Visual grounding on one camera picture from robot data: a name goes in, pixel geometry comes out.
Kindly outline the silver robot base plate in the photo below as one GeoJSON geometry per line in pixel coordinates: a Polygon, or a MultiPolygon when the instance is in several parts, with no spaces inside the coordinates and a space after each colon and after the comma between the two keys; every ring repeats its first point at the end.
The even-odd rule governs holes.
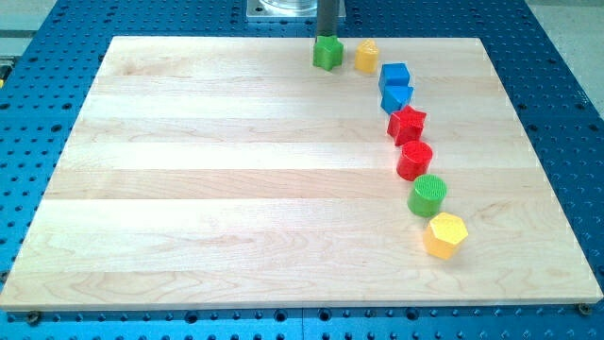
{"type": "Polygon", "coordinates": [[[317,16],[317,0],[247,0],[245,16],[251,23],[305,22],[317,16]]]}

